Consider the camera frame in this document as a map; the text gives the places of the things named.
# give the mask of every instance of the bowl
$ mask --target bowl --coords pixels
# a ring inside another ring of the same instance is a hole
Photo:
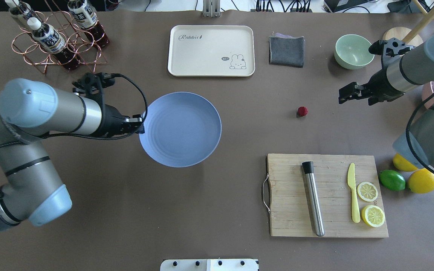
[[[209,157],[220,141],[222,122],[204,97],[174,92],[148,106],[140,143],[153,160],[170,167],[188,167]]]
[[[422,91],[422,101],[426,100],[431,94],[434,92],[434,82],[428,82],[423,85],[423,91]],[[431,100],[427,101],[425,103],[425,107],[428,109],[434,104],[434,96],[431,98]]]
[[[371,43],[362,36],[344,35],[336,41],[334,58],[346,69],[360,69],[374,59],[374,55],[368,51],[369,46]]]

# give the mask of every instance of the blue plate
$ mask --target blue plate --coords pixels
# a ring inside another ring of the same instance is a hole
[[[140,134],[143,149],[153,160],[171,167],[198,164],[214,152],[222,134],[215,107],[202,96],[174,92],[148,107]]]

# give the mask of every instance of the bunny drawing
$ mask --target bunny drawing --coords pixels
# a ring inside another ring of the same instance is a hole
[[[230,69],[247,69],[243,55],[232,55]]]

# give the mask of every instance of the red berry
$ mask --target red berry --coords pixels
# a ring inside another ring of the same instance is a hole
[[[304,117],[305,115],[307,115],[307,113],[308,113],[307,108],[305,108],[305,107],[298,108],[298,115],[300,117]]]

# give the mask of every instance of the white bottle cap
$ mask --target white bottle cap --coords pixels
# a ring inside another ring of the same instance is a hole
[[[19,5],[19,0],[5,0],[5,2],[11,8],[15,8]]]
[[[29,28],[31,28],[33,30],[38,30],[41,27],[41,22],[38,20],[38,18],[31,17],[28,20],[28,26],[29,26]]]

